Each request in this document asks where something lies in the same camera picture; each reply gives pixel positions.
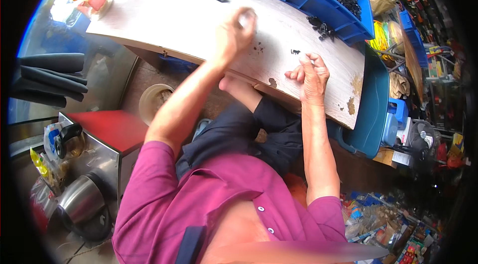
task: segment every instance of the forearm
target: forearm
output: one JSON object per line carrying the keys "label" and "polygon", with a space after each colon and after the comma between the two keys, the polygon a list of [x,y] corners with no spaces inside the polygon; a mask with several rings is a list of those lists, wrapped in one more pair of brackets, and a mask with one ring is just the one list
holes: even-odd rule
{"label": "forearm", "polygon": [[340,180],[327,136],[324,107],[302,104],[302,139],[307,205],[320,197],[338,197]]}
{"label": "forearm", "polygon": [[194,127],[207,95],[225,69],[223,61],[200,65],[158,110],[144,142],[162,141],[173,149],[176,158],[181,143]]}

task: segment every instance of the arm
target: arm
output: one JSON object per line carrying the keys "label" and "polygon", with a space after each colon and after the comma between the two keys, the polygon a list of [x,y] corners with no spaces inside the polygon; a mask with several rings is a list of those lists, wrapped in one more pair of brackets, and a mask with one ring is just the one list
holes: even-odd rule
{"label": "arm", "polygon": [[329,71],[318,54],[300,54],[299,60],[301,65],[285,75],[303,82],[300,97],[303,159],[308,184],[306,202],[310,205],[320,197],[338,198],[340,180],[326,127],[324,96]]}
{"label": "arm", "polygon": [[[239,23],[242,15],[248,20],[245,27]],[[161,106],[146,133],[145,143],[162,141],[177,157],[181,143],[193,129],[212,86],[224,75],[237,54],[250,44],[255,28],[256,15],[245,7],[235,10],[217,28],[215,56],[200,65]]]}

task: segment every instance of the magenta polo shirt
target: magenta polo shirt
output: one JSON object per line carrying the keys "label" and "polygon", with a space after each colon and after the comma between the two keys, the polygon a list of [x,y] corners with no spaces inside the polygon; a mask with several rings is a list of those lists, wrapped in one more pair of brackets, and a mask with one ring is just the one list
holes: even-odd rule
{"label": "magenta polo shirt", "polygon": [[116,219],[119,262],[174,263],[186,227],[206,226],[209,242],[214,222],[236,199],[253,201],[271,241],[347,241],[337,197],[318,198],[305,209],[276,171],[242,154],[209,159],[178,182],[172,149],[150,141],[141,148]]}

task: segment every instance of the person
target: person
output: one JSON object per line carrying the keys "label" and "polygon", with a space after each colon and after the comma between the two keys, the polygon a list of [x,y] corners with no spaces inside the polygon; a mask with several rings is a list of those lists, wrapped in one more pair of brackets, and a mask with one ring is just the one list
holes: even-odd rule
{"label": "person", "polygon": [[[156,113],[120,202],[112,237],[120,263],[227,263],[215,248],[264,241],[346,242],[340,181],[326,130],[329,72],[322,58],[301,53],[297,68],[285,72],[302,83],[301,117],[249,84],[224,76],[251,43],[256,21],[250,8],[235,10],[216,30],[214,57]],[[182,147],[218,80],[237,102]],[[267,132],[264,143],[254,142],[260,128]],[[302,153],[307,207],[283,180]]]}

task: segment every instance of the slipper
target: slipper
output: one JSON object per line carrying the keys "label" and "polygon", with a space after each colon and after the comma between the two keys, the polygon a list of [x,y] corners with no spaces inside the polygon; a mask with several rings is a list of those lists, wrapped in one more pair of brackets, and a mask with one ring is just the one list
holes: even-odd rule
{"label": "slipper", "polygon": [[202,119],[199,121],[196,127],[196,131],[194,132],[193,140],[196,139],[196,137],[207,127],[212,122],[211,119]]}

